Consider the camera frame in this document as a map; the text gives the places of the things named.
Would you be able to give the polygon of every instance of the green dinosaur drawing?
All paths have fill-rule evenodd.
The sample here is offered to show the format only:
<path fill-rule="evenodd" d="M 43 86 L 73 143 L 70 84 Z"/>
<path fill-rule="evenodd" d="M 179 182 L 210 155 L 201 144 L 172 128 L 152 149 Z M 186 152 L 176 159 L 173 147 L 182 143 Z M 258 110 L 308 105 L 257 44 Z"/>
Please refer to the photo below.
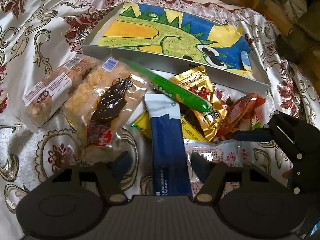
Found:
<path fill-rule="evenodd" d="M 228 64 L 222 62 L 217 57 L 225 57 L 222 53 L 217 52 L 214 48 L 207 45 L 215 41 L 201 40 L 201 33 L 190 33 L 190 23 L 179 28 L 179 16 L 172 22 L 168 22 L 166 13 L 158 16 L 144 12 L 138 17 L 130 6 L 121 13 L 117 18 L 119 22 L 132 23 L 137 25 L 146 25 L 158 30 L 158 33 L 152 38 L 134 38 L 134 37 L 106 37 L 103 36 L 98 45 L 110 47 L 126 47 L 129 49 L 139 49 L 139 47 L 160 45 L 162 53 L 165 55 L 189 59 L 204 64 L 218 66 L 224 69 Z"/>

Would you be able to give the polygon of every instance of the blue packet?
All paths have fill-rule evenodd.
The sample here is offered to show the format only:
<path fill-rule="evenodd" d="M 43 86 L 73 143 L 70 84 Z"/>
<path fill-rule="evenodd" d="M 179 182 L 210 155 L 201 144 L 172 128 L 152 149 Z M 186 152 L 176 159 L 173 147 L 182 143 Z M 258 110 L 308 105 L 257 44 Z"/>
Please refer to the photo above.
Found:
<path fill-rule="evenodd" d="M 179 104 L 163 94 L 146 94 L 153 153 L 153 185 L 159 196 L 192 196 Z"/>

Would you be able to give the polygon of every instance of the red round label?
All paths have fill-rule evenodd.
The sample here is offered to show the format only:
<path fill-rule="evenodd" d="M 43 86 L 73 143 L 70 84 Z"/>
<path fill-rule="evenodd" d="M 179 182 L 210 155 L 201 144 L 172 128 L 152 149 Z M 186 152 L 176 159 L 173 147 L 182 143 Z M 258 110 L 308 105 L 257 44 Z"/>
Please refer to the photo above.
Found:
<path fill-rule="evenodd" d="M 97 147 L 106 146 L 112 139 L 112 132 L 103 125 L 89 126 L 88 143 Z"/>

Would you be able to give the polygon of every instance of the plastic food wrapper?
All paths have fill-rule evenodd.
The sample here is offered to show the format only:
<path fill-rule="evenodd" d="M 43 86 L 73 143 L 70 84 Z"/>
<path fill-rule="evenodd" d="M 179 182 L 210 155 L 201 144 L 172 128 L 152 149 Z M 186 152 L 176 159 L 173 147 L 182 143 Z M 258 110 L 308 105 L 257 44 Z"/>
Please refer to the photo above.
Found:
<path fill-rule="evenodd" d="M 210 162 L 221 161 L 225 162 L 230 167 L 243 167 L 243 165 L 247 162 L 254 162 L 254 156 L 250 147 L 250 142 L 227 140 L 218 144 L 213 144 L 184 139 L 184 147 L 186 150 L 188 172 L 193 197 L 196 196 L 203 185 L 191 167 L 191 155 L 193 152 L 200 154 Z M 239 186 L 239 182 L 237 181 L 227 182 L 222 196 L 231 190 L 238 188 Z"/>
<path fill-rule="evenodd" d="M 58 108 L 69 98 L 80 82 L 100 61 L 89 56 L 77 55 L 58 67 L 23 95 L 27 116 L 21 117 L 32 132 L 38 132 Z"/>
<path fill-rule="evenodd" d="M 179 104 L 162 94 L 146 94 L 145 102 L 153 135 L 154 192 L 158 196 L 191 197 Z"/>
<path fill-rule="evenodd" d="M 190 92 L 187 89 L 180 87 L 179 85 L 175 84 L 171 80 L 168 80 L 141 65 L 131 64 L 129 63 L 130 67 L 139 71 L 140 73 L 146 75 L 150 78 L 150 86 L 159 90 L 161 93 L 173 98 L 174 100 L 192 108 L 201 113 L 207 113 L 210 111 L 210 103 L 198 96 L 195 93 Z"/>
<path fill-rule="evenodd" d="M 193 110 L 193 112 L 200 122 L 205 138 L 208 141 L 212 141 L 228 111 L 223 108 L 221 102 L 214 94 L 214 86 L 207 75 L 205 67 L 195 67 L 172 77 L 170 80 L 211 103 L 209 112 L 201 113 L 196 110 Z"/>
<path fill-rule="evenodd" d="M 115 149 L 121 128 L 148 88 L 148 78 L 107 57 L 78 86 L 62 110 L 84 145 Z"/>
<path fill-rule="evenodd" d="M 217 132 L 217 137 L 230 132 L 232 128 L 242 119 L 251 119 L 254 116 L 254 109 L 263 105 L 265 99 L 256 93 L 241 97 L 229 109 L 229 115 L 224 120 L 221 128 Z"/>
<path fill-rule="evenodd" d="M 183 116 L 180 117 L 180 120 L 183 138 L 203 142 L 207 141 Z M 132 123 L 131 127 L 137 128 L 145 137 L 152 139 L 151 124 L 147 110 Z"/>

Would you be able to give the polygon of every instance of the floral tablecloth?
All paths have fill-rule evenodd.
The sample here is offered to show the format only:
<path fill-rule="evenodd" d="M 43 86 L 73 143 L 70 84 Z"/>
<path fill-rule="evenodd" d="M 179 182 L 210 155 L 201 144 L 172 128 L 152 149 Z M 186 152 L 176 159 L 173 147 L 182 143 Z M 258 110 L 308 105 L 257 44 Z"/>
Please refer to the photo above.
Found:
<path fill-rule="evenodd" d="M 88 162 L 104 160 L 85 152 L 77 134 L 60 110 L 32 133 L 17 119 L 23 114 L 22 95 L 62 63 L 82 52 L 81 43 L 114 6 L 132 1 L 183 10 L 243 30 L 271 82 L 265 93 L 260 120 L 267 122 L 274 110 L 283 111 L 320 127 L 319 96 L 299 67 L 277 54 L 277 28 L 252 9 L 227 10 L 214 3 L 183 0 L 1 0 L 0 1 L 0 239 L 20 239 L 23 233 L 15 217 L 21 198 L 64 163 L 77 162 L 74 152 L 84 151 Z M 235 101 L 242 92 L 216 84 L 225 101 Z M 143 110 L 139 106 L 130 121 Z M 250 120 L 239 129 L 250 129 Z M 124 127 L 125 147 L 134 157 L 121 182 L 131 197 L 150 193 L 151 145 L 135 128 Z M 254 158 L 266 172 L 284 185 L 282 174 L 290 161 L 273 142 L 252 143 Z"/>

